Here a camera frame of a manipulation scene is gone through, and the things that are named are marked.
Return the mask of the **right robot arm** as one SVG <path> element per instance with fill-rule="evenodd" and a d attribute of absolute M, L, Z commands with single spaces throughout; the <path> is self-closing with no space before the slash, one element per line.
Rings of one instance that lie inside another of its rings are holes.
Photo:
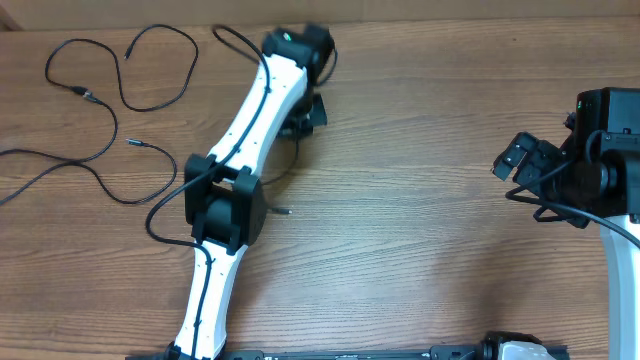
<path fill-rule="evenodd" d="M 536 206 L 539 223 L 600 227 L 608 272 L 609 356 L 639 356 L 639 91 L 605 87 L 578 94 L 559 147 L 518 133 L 493 174 L 512 179 L 512 201 Z"/>

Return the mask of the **black cable separated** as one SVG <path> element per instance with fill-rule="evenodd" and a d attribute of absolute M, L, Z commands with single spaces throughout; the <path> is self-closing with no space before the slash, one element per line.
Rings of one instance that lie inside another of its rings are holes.
<path fill-rule="evenodd" d="M 170 99 L 170 100 L 167 100 L 167 101 L 165 101 L 163 103 L 160 103 L 158 105 L 154 105 L 154 106 L 146 107 L 146 108 L 134 107 L 134 106 L 130 105 L 128 103 L 128 101 L 126 100 L 126 97 L 125 97 L 125 94 L 124 94 L 120 61 L 119 61 L 117 55 L 115 54 L 115 52 L 109 46 L 107 46 L 107 45 L 105 45 L 105 44 L 103 44 L 101 42 L 95 41 L 93 39 L 88 39 L 88 38 L 71 38 L 71 39 L 63 41 L 60 45 L 58 45 L 50 53 L 49 57 L 47 58 L 47 60 L 45 62 L 45 65 L 44 65 L 44 76 L 45 76 L 45 79 L 51 85 L 54 85 L 54 86 L 57 86 L 57 87 L 61 87 L 63 89 L 71 91 L 72 93 L 74 93 L 76 95 L 81 95 L 82 97 L 84 97 L 86 99 L 91 98 L 94 103 L 99 104 L 99 105 L 103 105 L 103 102 L 101 102 L 99 99 L 95 98 L 92 95 L 91 91 L 87 87 L 80 86 L 80 85 L 63 84 L 63 83 L 60 83 L 58 81 L 53 80 L 51 78 L 51 76 L 50 76 L 51 65 L 52 65 L 52 62 L 54 60 L 54 57 L 64 47 L 66 47 L 67 45 L 70 45 L 72 43 L 76 43 L 76 42 L 88 43 L 88 44 L 91 44 L 91 45 L 94 45 L 94 46 L 97 46 L 99 48 L 104 49 L 105 51 L 107 51 L 112 56 L 113 62 L 114 62 L 114 65 L 115 65 L 115 73 L 116 73 L 116 79 L 117 79 L 117 84 L 118 84 L 119 96 L 120 96 L 120 99 L 121 99 L 123 105 L 127 109 L 129 109 L 131 111 L 134 111 L 134 112 L 145 113 L 145 112 L 158 111 L 158 110 L 164 109 L 166 107 L 169 107 L 170 105 L 172 105 L 173 103 L 177 102 L 178 100 L 180 100 L 184 96 L 184 93 L 186 92 L 186 90 L 187 90 L 187 88 L 189 86 L 192 74 L 194 72 L 195 66 L 196 66 L 196 64 L 198 62 L 198 59 L 199 59 L 199 54 L 200 54 L 199 46 L 198 46 L 197 42 L 194 40 L 193 37 L 191 37 L 188 33 L 184 32 L 184 31 L 182 31 L 182 30 L 180 30 L 180 29 L 178 29 L 176 27 L 173 27 L 173 26 L 167 25 L 167 24 L 152 24 L 152 25 L 146 26 L 145 28 L 143 28 L 142 30 L 140 30 L 136 34 L 136 36 L 133 38 L 133 40 L 131 41 L 130 45 L 127 47 L 127 49 L 126 49 L 126 51 L 125 51 L 125 53 L 123 55 L 123 60 L 124 61 L 127 61 L 131 57 L 131 55 L 132 55 L 132 53 L 134 51 L 134 48 L 136 46 L 136 43 L 140 40 L 140 38 L 145 33 L 151 31 L 152 29 L 166 29 L 166 30 L 172 31 L 174 33 L 177 33 L 177 34 L 181 35 L 182 37 L 186 38 L 193 45 L 193 48 L 194 48 L 194 57 L 193 57 L 193 60 L 191 62 L 191 65 L 189 67 L 189 70 L 187 71 L 187 74 L 186 74 L 186 77 L 185 77 L 185 80 L 184 80 L 184 84 L 183 84 L 182 88 L 180 89 L 179 93 L 175 97 Z"/>

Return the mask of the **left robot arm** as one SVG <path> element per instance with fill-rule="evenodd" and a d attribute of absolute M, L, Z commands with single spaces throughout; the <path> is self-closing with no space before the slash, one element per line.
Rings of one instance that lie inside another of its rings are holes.
<path fill-rule="evenodd" d="M 179 193 L 191 227 L 194 270 L 183 324 L 166 359 L 217 359 L 243 255 L 259 237 L 269 206 L 261 174 L 278 138 L 294 143 L 327 123 L 316 88 L 331 76 L 337 48 L 329 30 L 277 28 L 257 48 L 257 73 L 240 110 L 207 155 L 191 155 Z"/>

